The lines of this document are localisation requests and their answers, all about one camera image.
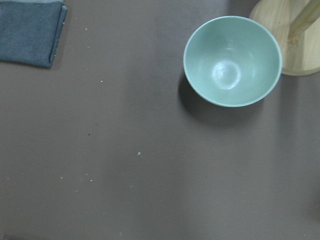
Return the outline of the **green bowl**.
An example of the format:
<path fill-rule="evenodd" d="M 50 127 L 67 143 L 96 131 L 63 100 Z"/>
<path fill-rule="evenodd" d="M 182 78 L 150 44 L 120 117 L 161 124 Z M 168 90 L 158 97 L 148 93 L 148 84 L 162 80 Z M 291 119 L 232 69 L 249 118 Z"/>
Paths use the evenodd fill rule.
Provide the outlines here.
<path fill-rule="evenodd" d="M 183 70 L 192 89 L 207 102 L 245 107 L 265 98 L 282 72 L 276 38 L 260 23 L 221 16 L 198 27 L 183 53 Z"/>

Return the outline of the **folded grey cloth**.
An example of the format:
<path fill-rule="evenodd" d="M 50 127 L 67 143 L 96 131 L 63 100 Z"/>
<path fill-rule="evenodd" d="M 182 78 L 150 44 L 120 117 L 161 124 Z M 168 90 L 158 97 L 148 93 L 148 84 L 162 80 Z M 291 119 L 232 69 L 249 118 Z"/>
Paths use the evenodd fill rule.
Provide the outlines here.
<path fill-rule="evenodd" d="M 2 0 L 0 60 L 51 68 L 67 11 L 63 0 Z"/>

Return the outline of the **wooden mug tree stand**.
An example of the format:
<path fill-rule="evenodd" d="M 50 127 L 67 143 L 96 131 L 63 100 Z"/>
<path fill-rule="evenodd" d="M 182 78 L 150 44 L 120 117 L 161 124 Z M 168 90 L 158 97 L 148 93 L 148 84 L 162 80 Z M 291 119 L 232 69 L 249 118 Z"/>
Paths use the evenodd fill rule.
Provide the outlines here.
<path fill-rule="evenodd" d="M 260 0 L 249 18 L 276 38 L 284 75 L 307 76 L 320 71 L 318 0 Z"/>

